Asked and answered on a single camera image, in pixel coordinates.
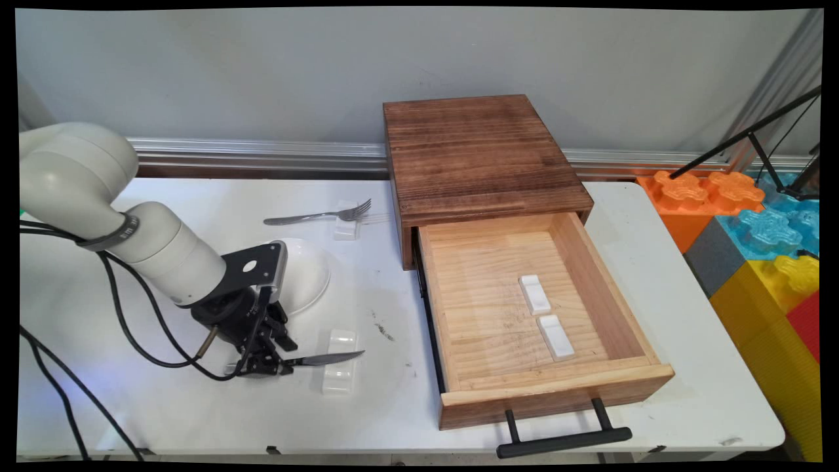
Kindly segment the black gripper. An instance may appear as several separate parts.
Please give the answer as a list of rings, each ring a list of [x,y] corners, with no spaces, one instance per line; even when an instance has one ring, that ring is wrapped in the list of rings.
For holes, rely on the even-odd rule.
[[[269,305],[271,296],[269,287],[258,292],[245,288],[191,307],[195,321],[207,328],[217,328],[221,340],[246,348],[238,377],[265,378],[294,373],[294,367],[281,358],[273,342],[285,352],[296,351],[298,346],[288,334],[284,308]]]

